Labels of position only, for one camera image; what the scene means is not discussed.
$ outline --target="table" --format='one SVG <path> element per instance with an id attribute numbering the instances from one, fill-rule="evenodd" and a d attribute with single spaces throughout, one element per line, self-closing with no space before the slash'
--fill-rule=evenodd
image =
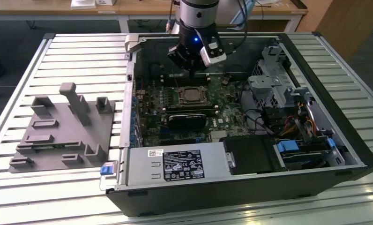
<path id="1" fill-rule="evenodd" d="M 72 0 L 0 0 L 0 20 L 117 20 L 120 3 L 72 10 Z"/>
<path id="2" fill-rule="evenodd" d="M 307 9 L 299 9 L 291 0 L 281 0 L 280 3 L 267 4 L 264 7 L 264 20 L 288 20 L 285 32 L 295 32 Z M 129 33 L 129 20 L 168 20 L 170 12 L 169 0 L 122 0 L 120 6 L 120 26 L 124 33 Z M 249 17 L 251 20 L 263 19 L 261 7 L 255 7 Z"/>
<path id="3" fill-rule="evenodd" d="M 312 33 L 289 37 L 373 152 L 372 90 L 323 37 Z M 118 159 L 125 96 L 120 84 L 128 74 L 125 39 L 125 34 L 57 34 L 42 41 L 0 116 L 0 224 L 373 224 L 373 173 L 319 196 L 154 217 L 122 214 L 100 188 L 100 168 L 9 173 L 34 113 L 34 96 L 50 95 L 52 101 L 66 102 L 60 95 L 62 82 L 76 82 L 86 100 L 105 95 L 117 102 L 109 160 Z M 296 68 L 292 71 L 304 85 Z"/>
<path id="4" fill-rule="evenodd" d="M 281 0 L 264 8 L 265 20 L 288 20 L 287 32 L 299 26 L 307 9 L 299 9 L 291 0 Z M 72 10 L 70 0 L 0 0 L 0 20 L 118 20 L 121 30 L 129 33 L 129 20 L 169 18 L 168 0 L 118 0 L 114 6 L 98 5 L 94 9 Z M 251 20 L 263 19 L 263 9 L 256 7 Z"/>

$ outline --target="paper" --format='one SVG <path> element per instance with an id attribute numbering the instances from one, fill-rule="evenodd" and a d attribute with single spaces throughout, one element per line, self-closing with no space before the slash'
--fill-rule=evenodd
<path id="1" fill-rule="evenodd" d="M 280 0 L 256 0 L 256 6 L 261 6 L 261 4 L 271 4 L 271 3 L 276 3 L 280 2 Z"/>

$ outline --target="blue tab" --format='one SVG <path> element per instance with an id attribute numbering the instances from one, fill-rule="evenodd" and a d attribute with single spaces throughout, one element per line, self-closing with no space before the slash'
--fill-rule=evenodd
<path id="1" fill-rule="evenodd" d="M 284 146 L 283 146 L 281 143 L 277 144 L 277 148 L 279 148 L 279 151 L 280 151 L 280 152 L 284 152 L 284 151 L 285 151 L 285 148 L 284 148 Z"/>
<path id="2" fill-rule="evenodd" d="M 297 144 L 296 141 L 281 141 L 277 144 L 277 148 L 279 148 L 280 152 L 284 152 L 284 151 L 299 151 L 300 150 L 300 147 L 299 147 L 299 144 Z"/>
<path id="3" fill-rule="evenodd" d="M 336 147 L 336 142 L 333 138 L 327 139 L 327 142 L 329 142 L 331 148 Z"/>
<path id="4" fill-rule="evenodd" d="M 105 165 L 101 167 L 101 175 L 113 175 L 113 165 Z"/>

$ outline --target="white table leg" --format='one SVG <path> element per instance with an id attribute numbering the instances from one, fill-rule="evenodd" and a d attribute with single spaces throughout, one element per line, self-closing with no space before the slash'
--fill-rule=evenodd
<path id="1" fill-rule="evenodd" d="M 287 24 L 285 32 L 295 32 L 297 30 L 301 18 L 303 18 L 303 15 L 293 16 L 293 18 L 289 20 L 289 22 Z"/>
<path id="2" fill-rule="evenodd" d="M 120 15 L 118 16 L 118 23 L 120 23 L 121 32 L 122 33 L 130 33 L 129 16 L 128 15 Z"/>

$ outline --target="barcode sticker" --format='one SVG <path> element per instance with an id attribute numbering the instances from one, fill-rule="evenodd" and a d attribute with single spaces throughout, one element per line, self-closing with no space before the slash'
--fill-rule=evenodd
<path id="1" fill-rule="evenodd" d="M 162 149 L 150 149 L 148 151 L 148 157 L 156 157 L 156 156 L 164 156 L 164 150 Z"/>

